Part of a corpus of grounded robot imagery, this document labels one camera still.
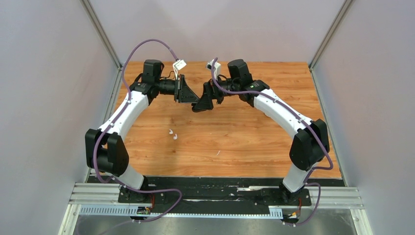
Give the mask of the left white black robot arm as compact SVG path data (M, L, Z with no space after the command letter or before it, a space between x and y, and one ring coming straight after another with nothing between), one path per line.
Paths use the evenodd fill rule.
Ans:
M129 163L129 154L124 139L139 115L160 94L172 95L178 103L195 104L198 96L187 85L179 70L186 66L178 59L172 65L174 78L163 77L164 63L148 59L143 63L143 72L128 86L127 95L113 115L98 129L89 129L85 134L86 163L94 169L100 182L105 180L100 173L109 174L109 179L131 191L138 202L150 196L147 178L138 173Z

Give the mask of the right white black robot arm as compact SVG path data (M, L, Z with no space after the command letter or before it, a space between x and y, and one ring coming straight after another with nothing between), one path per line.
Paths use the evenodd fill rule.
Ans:
M329 139L326 123L312 120L297 112L262 80L253 79L247 63L236 59L227 64L230 77L221 73L217 59L206 64L211 79L204 83L203 95L192 106L193 112L213 109L213 103L223 102L224 97L237 95L240 100L263 112L275 121L292 139L289 151L291 166L279 185L279 197L285 204L292 204L306 185L306 181L324 158L329 158Z

